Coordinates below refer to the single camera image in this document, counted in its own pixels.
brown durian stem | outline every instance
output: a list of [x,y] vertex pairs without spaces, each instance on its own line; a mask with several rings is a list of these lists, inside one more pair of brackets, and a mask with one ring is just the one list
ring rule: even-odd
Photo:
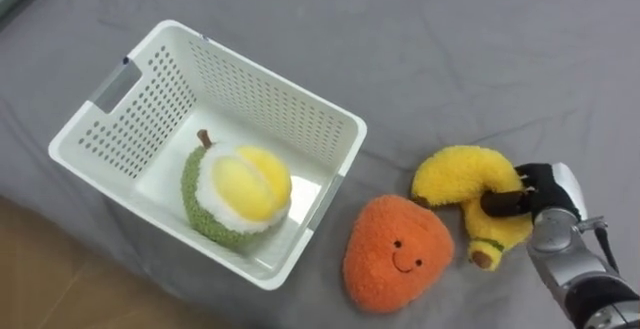
[[200,139],[200,141],[202,142],[202,146],[205,149],[209,149],[213,145],[211,139],[209,139],[209,134],[207,134],[206,129],[198,130],[198,139]]

orange plush toy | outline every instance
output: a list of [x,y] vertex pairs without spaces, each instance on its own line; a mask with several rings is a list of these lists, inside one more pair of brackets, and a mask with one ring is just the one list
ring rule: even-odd
[[343,262],[346,289],[363,310],[390,313],[435,283],[453,259],[449,231],[430,210],[396,195],[369,202]]

robotic arm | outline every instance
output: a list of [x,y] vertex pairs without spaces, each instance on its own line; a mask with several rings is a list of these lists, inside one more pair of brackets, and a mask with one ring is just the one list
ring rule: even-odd
[[[603,217],[587,218],[580,185],[569,167],[562,163],[526,164],[516,169],[527,187],[526,194],[517,207],[487,214],[532,214],[529,257],[574,327],[640,328],[640,297],[618,272]],[[583,241],[582,234],[591,230],[606,260]]]

gray tablecloth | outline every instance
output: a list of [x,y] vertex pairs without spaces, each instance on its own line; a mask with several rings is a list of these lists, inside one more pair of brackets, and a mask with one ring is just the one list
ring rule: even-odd
[[[418,163],[480,144],[563,161],[638,283],[640,0],[35,0],[0,32],[0,194],[173,294],[248,327],[569,328],[519,248],[499,271],[456,238],[442,280],[388,316],[359,312],[340,262],[361,206]],[[159,21],[175,19],[363,117],[369,136],[290,279],[264,292],[54,164],[47,145]]]

stuffed toy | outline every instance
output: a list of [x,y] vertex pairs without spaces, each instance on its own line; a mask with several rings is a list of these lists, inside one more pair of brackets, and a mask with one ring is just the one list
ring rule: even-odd
[[396,311],[440,278],[453,253],[451,235],[433,212],[401,196],[375,198],[358,216],[347,245],[347,292],[364,311]]
[[212,143],[206,130],[182,173],[191,226],[226,247],[253,240],[286,215],[291,176],[274,154],[255,146]]
[[415,173],[412,199],[421,204],[460,204],[470,236],[469,261],[495,271],[502,256],[533,229],[531,215],[494,218],[486,211],[516,207],[525,194],[518,172],[502,154],[478,146],[447,147],[425,160]]

